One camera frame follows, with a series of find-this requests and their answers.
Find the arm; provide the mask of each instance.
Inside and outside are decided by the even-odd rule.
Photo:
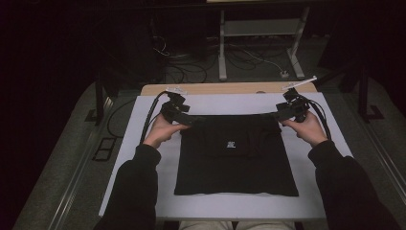
[[[329,229],[400,229],[364,169],[352,157],[341,155],[312,113],[301,124],[282,124],[295,129],[313,147],[308,157],[316,166]]]
[[[187,126],[171,125],[160,114],[134,158],[123,163],[116,176],[104,216],[95,229],[154,229],[161,154],[157,148]]]

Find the hand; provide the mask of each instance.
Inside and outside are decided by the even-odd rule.
[[[161,143],[169,140],[173,133],[186,128],[189,128],[189,126],[170,124],[162,114],[159,114],[143,144],[158,149]]]
[[[306,118],[302,123],[285,120],[282,121],[281,124],[293,128],[297,132],[298,137],[304,139],[304,141],[308,142],[312,147],[327,140],[319,120],[310,111],[307,111]]]

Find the person's left hand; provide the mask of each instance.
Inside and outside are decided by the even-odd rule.
[[[162,114],[159,114],[143,144],[158,149],[161,143],[169,140],[173,133],[186,128],[189,128],[189,126],[170,124]]]

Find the gray carpet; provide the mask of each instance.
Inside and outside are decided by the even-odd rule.
[[[287,41],[272,43],[278,49],[270,49],[264,56],[272,56],[273,53],[282,51]],[[312,38],[304,40],[298,50],[298,59],[304,69],[304,73],[311,77],[322,76],[328,72],[326,69],[318,68],[317,62],[323,52],[327,40],[325,38]],[[243,56],[242,51],[234,50],[235,55]],[[291,67],[286,64],[286,59],[281,53],[280,56],[270,57],[280,66],[285,66],[288,71]],[[182,64],[189,63],[187,59],[177,60]],[[242,70],[237,67],[247,67],[247,62],[236,62],[237,67],[227,62],[229,73],[228,81],[280,81],[279,69],[267,63],[256,61],[256,68]],[[218,82],[218,67],[216,55],[196,63],[207,68],[207,82]],[[205,72],[191,65],[179,65],[186,69],[187,78],[183,81],[199,82],[205,78]],[[168,68],[166,82],[178,82],[182,79],[179,69]],[[356,91],[349,94],[342,94],[337,89],[339,79],[329,81],[320,91],[324,92],[330,109],[341,128],[346,141],[357,161],[366,169],[372,183],[377,190],[379,197],[394,214],[403,229],[406,229],[406,206],[400,199],[397,190],[382,167],[378,153],[373,147],[371,140],[366,133],[364,125],[360,122],[356,110]],[[108,183],[109,175],[117,157],[122,139],[118,138],[112,155],[107,162],[92,161],[91,158],[99,146],[103,137],[112,137],[107,130],[107,119],[103,120],[101,126],[96,127],[94,123],[84,122],[90,109],[95,108],[94,88],[89,88],[83,93],[78,101],[72,117],[54,149],[43,174],[39,178],[34,191],[27,202],[14,229],[46,229],[57,210],[64,192],[70,185],[73,175],[80,175],[77,187],[73,188],[74,196],[70,197],[72,203],[66,205],[68,208],[66,216],[60,217],[60,229],[91,229],[99,220],[98,212],[102,203],[103,194]],[[110,121],[111,132],[115,135],[124,135],[126,123],[129,119],[133,103],[123,107],[121,105],[136,98],[138,92],[123,92],[114,104],[107,110],[106,118],[114,111],[117,111]],[[385,90],[375,81],[370,81],[370,104],[375,104],[384,113],[384,120],[372,121],[372,128],[382,142],[387,152],[391,155],[399,171],[406,173],[406,161],[403,150],[406,145],[406,120],[390,102]],[[78,172],[80,159],[85,157],[85,165],[82,171]],[[326,222],[315,220],[304,223],[307,230],[327,229]]]

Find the white table surface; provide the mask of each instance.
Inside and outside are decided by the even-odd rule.
[[[319,103],[327,114],[327,123],[332,140],[343,155],[351,155],[350,149],[327,106],[322,93],[303,93],[302,95]],[[185,104],[191,106],[192,115],[255,114],[276,111],[276,104],[284,103],[282,94],[234,94],[234,95],[187,95]],[[116,177],[123,162],[133,158],[138,146],[143,125],[155,96],[140,96],[128,123],[119,155],[111,173],[110,181],[101,205],[102,216]],[[154,115],[161,104],[168,101],[162,96],[155,108]],[[282,139],[290,162],[299,196],[283,195],[174,195],[176,175],[180,154],[179,133],[163,143],[158,149],[162,159],[157,166],[158,201],[156,216],[158,219],[323,219],[325,211],[315,181],[315,167],[307,158],[311,147],[296,136],[290,127],[283,127]]]

